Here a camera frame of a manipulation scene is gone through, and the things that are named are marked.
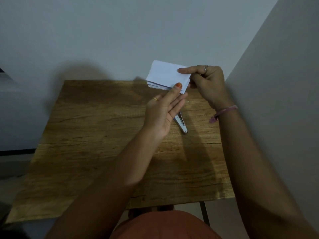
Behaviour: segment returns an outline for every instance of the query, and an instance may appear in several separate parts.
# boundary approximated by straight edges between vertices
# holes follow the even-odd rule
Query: hand
[[[174,117],[185,104],[188,93],[180,94],[181,83],[177,83],[165,95],[155,96],[146,105],[145,120],[143,128],[156,133],[157,138],[163,139],[169,133]]]
[[[179,68],[178,72],[192,74],[190,79],[193,81],[193,85],[198,88],[202,97],[216,111],[234,105],[225,85],[223,70],[219,66],[208,66],[205,72],[204,67],[204,65],[197,65]]]

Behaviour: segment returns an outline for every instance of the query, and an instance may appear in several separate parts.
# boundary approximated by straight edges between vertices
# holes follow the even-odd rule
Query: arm
[[[152,156],[185,104],[181,84],[146,106],[143,128],[114,164],[86,188],[57,220],[46,239],[108,238],[121,217]]]
[[[233,105],[220,67],[180,69],[215,110]],[[250,238],[319,238],[262,155],[237,110],[219,116],[223,151],[238,208]]]

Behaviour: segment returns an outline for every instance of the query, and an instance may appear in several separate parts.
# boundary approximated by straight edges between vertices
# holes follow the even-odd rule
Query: gray wall
[[[319,231],[319,0],[279,0],[227,83],[253,135]]]
[[[276,1],[1,0],[0,67],[22,92],[0,94],[0,151],[36,147],[70,67],[133,80],[157,59],[227,76]]]

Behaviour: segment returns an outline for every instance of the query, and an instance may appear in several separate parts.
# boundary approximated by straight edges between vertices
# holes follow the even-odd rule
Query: pink thread bracelet
[[[219,117],[221,114],[223,114],[223,113],[225,113],[225,112],[227,112],[227,111],[235,110],[235,109],[238,109],[238,107],[237,107],[236,105],[233,105],[233,106],[230,106],[230,107],[228,107],[228,108],[226,108],[226,109],[223,109],[223,110],[217,112],[214,116],[211,117],[211,119],[209,120],[209,123],[214,123],[214,122],[216,122],[216,121],[218,120],[218,117]]]

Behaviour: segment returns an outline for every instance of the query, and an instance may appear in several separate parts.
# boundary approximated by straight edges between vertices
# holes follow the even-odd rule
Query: paper
[[[176,83],[180,82],[183,85],[180,93],[184,94],[190,82],[190,74],[180,74],[177,69],[186,67],[154,60],[146,78],[147,84],[152,88],[170,90]]]

